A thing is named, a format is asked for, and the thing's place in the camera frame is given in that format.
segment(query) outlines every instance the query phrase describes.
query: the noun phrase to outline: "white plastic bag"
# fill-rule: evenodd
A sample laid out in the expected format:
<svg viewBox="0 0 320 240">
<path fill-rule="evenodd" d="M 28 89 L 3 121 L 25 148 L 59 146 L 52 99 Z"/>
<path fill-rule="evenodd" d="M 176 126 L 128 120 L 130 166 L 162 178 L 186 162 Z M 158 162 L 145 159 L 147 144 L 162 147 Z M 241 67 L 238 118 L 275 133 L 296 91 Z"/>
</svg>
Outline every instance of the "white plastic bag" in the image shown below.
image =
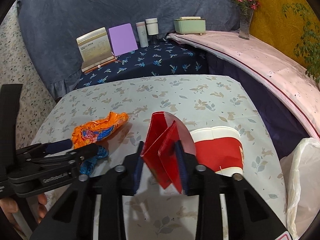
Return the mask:
<svg viewBox="0 0 320 240">
<path fill-rule="evenodd" d="M 320 209 L 320 142 L 302 139 L 280 164 L 288 196 L 288 231 L 299 239 Z"/>
</svg>

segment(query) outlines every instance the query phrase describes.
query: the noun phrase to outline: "table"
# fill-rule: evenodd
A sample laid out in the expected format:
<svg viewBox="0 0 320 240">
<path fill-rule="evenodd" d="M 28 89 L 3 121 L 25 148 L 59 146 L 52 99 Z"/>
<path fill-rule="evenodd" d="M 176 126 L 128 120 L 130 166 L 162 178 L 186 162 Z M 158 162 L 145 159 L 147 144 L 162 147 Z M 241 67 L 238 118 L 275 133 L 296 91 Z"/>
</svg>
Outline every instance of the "table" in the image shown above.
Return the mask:
<svg viewBox="0 0 320 240">
<path fill-rule="evenodd" d="M 74 127 L 104 118 L 110 111 L 127 112 L 130 118 L 108 140 L 109 158 L 99 161 L 93 176 L 104 174 L 136 152 L 139 141 L 146 138 L 153 112 L 172 113 L 189 130 L 230 126 L 241 135 L 244 177 L 286 223 L 285 186 L 276 150 L 258 111 L 237 81 L 227 76 L 172 75 L 81 88 L 59 101 L 33 143 L 71 138 Z M 48 207 L 59 191 L 48 194 Z M 198 197 L 177 195 L 172 187 L 160 189 L 146 165 L 137 195 L 123 197 L 123 204 L 128 240 L 195 239 Z M 226 212 L 222 211 L 227 239 Z"/>
<path fill-rule="evenodd" d="M 120 55 L 116 62 L 87 74 L 82 73 L 75 89 L 131 78 L 181 74 L 209 74 L 205 52 L 164 40 L 158 45 Z"/>
</svg>

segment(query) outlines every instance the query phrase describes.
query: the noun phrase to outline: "dark blue tablecloth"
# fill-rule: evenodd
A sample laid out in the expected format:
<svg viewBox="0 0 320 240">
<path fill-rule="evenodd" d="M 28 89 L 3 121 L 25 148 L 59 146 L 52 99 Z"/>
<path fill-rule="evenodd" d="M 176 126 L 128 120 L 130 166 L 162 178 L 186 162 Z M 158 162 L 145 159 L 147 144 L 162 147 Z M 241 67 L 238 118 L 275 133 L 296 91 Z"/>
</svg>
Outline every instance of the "dark blue tablecloth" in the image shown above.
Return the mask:
<svg viewBox="0 0 320 240">
<path fill-rule="evenodd" d="M 82 73 L 75 89 L 131 78 L 208 73 L 203 50 L 167 40 L 123 54 L 116 62 Z"/>
</svg>

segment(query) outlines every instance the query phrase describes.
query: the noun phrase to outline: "purple board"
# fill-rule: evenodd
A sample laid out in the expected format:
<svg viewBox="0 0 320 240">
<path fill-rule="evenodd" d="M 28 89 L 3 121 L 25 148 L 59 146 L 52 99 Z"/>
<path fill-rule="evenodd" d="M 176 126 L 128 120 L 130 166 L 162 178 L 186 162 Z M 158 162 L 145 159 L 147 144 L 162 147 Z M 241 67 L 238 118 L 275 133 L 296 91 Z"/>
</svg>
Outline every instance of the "purple board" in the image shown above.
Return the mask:
<svg viewBox="0 0 320 240">
<path fill-rule="evenodd" d="M 130 23 L 110 28 L 109 37 L 115 56 L 138 49 Z"/>
</svg>

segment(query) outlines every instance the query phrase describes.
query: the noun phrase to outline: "paper cup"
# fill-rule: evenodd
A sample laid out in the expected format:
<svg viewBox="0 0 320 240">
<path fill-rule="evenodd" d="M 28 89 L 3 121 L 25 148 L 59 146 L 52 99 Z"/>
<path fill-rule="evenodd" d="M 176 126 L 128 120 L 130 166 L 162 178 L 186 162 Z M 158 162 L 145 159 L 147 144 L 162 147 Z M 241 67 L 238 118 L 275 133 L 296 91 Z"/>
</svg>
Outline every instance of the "paper cup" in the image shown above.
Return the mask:
<svg viewBox="0 0 320 240">
<path fill-rule="evenodd" d="M 218 174 L 243 174 L 243 150 L 239 132 L 228 126 L 202 128 L 190 132 L 196 145 L 196 158 Z"/>
</svg>

